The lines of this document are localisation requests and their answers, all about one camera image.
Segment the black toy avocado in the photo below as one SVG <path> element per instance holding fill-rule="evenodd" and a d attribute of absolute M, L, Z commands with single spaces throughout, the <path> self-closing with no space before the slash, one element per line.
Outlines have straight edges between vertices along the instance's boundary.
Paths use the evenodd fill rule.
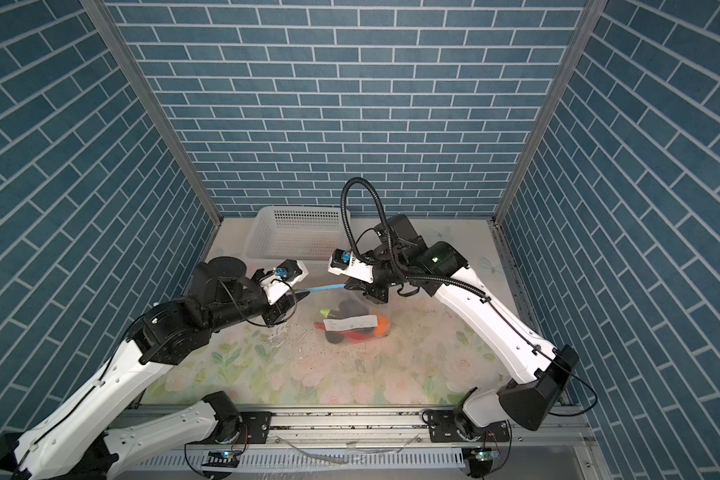
<path fill-rule="evenodd" d="M 333 313 L 333 317 L 335 319 L 347 319 L 368 314 L 369 308 L 365 303 L 355 299 L 347 299 L 339 303 Z"/>

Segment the orange toy tangerine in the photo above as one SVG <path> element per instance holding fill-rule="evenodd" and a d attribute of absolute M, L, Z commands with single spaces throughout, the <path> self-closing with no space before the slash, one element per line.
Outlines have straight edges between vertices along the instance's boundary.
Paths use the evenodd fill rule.
<path fill-rule="evenodd" d="M 375 337 L 387 336 L 389 334 L 390 326 L 391 326 L 390 320 L 386 316 L 381 315 L 381 314 L 378 314 L 376 316 L 376 319 L 377 319 L 377 325 L 373 330 L 373 335 Z"/>

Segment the dark toy eggplant green stem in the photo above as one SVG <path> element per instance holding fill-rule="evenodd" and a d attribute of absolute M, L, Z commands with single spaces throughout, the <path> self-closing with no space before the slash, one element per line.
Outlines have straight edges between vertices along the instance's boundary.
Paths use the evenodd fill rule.
<path fill-rule="evenodd" d="M 324 319 L 343 319 L 344 318 L 341 311 L 337 310 L 337 309 L 323 309 L 323 310 L 320 310 L 319 313 Z"/>

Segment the clear zip bag blue zipper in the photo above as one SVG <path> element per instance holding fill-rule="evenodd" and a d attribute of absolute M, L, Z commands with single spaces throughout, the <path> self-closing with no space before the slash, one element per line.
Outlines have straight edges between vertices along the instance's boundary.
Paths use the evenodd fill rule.
<path fill-rule="evenodd" d="M 376 316 L 378 314 L 384 315 L 390 320 L 388 304 L 375 304 L 367 300 L 361 291 L 346 289 L 341 284 L 312 287 L 308 288 L 306 292 L 308 293 L 308 296 L 304 299 L 304 315 L 305 318 L 312 323 L 313 327 L 315 322 L 321 322 L 329 331 L 346 331 L 368 327 L 374 328 L 377 325 Z M 369 314 L 347 319 L 324 319 L 320 315 L 320 310 L 336 309 L 341 301 L 347 299 L 355 299 L 365 303 L 369 308 Z M 324 333 L 318 329 L 316 330 L 325 339 Z"/>

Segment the red toy chili pepper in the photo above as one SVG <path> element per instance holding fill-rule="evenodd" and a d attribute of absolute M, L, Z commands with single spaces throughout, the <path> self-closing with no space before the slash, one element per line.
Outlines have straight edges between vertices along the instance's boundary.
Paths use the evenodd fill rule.
<path fill-rule="evenodd" d="M 380 326 L 346 331 L 329 331 L 323 323 L 315 322 L 314 327 L 324 333 L 325 339 L 330 344 L 341 344 L 343 342 L 362 343 L 381 338 L 386 335 L 386 330 Z"/>

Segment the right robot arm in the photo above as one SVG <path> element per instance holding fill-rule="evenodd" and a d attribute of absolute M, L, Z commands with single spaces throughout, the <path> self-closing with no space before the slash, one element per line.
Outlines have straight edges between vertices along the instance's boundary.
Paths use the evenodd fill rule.
<path fill-rule="evenodd" d="M 494 389 L 472 388 L 454 409 L 461 436 L 477 439 L 489 426 L 511 420 L 536 431 L 553 413 L 579 360 L 569 345 L 555 347 L 494 298 L 468 260 L 452 245 L 427 245 L 404 215 L 373 229 L 380 244 L 362 253 L 352 242 L 337 250 L 333 266 L 348 276 L 347 288 L 385 303 L 391 287 L 411 285 L 455 312 L 492 350 L 509 373 Z"/>

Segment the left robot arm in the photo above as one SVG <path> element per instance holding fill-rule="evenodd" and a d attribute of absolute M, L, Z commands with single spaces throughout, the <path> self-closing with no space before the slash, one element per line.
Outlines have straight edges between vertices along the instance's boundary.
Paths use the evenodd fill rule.
<path fill-rule="evenodd" d="M 110 359 L 61 406 L 25 432 L 0 436 L 0 470 L 14 479 L 113 479 L 178 446 L 238 441 L 244 423 L 222 391 L 157 420 L 110 425 L 214 334 L 256 317 L 276 326 L 305 297 L 294 289 L 308 275 L 301 261 L 285 260 L 252 277 L 246 272 L 242 260 L 229 256 L 198 263 L 186 295 L 134 320 Z"/>

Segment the white plastic perforated basket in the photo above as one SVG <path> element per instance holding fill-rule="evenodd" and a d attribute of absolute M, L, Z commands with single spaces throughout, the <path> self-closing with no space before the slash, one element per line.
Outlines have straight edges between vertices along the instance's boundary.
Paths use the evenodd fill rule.
<path fill-rule="evenodd" d="M 348 242 L 338 208 L 268 206 L 256 215 L 246 239 L 249 259 L 328 260 Z"/>

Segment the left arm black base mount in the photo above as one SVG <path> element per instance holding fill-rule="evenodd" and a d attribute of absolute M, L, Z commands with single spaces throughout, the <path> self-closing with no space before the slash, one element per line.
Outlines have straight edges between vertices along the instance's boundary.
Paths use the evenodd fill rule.
<path fill-rule="evenodd" d="M 234 419 L 218 421 L 209 434 L 194 443 L 263 445 L 268 439 L 272 417 L 270 411 L 244 411 Z"/>

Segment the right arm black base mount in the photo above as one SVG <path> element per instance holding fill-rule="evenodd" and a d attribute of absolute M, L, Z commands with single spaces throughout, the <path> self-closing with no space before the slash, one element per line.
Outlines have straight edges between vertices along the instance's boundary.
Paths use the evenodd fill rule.
<path fill-rule="evenodd" d="M 485 427 L 473 424 L 463 413 L 455 409 L 424 409 L 420 419 L 426 426 L 433 443 L 456 442 L 508 442 L 511 434 L 506 421 L 491 423 Z"/>

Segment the aluminium front rail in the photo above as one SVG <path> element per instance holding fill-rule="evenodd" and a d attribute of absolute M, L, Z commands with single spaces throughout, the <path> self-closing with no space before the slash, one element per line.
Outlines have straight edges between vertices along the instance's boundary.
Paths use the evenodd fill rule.
<path fill-rule="evenodd" d="M 249 439 L 255 447 L 288 443 L 306 447 L 392 448 L 412 441 L 432 444 L 488 446 L 584 447 L 595 444 L 582 417 L 551 417 L 532 431 L 504 420 L 487 434 L 458 433 L 451 408 L 425 406 L 242 406 Z"/>

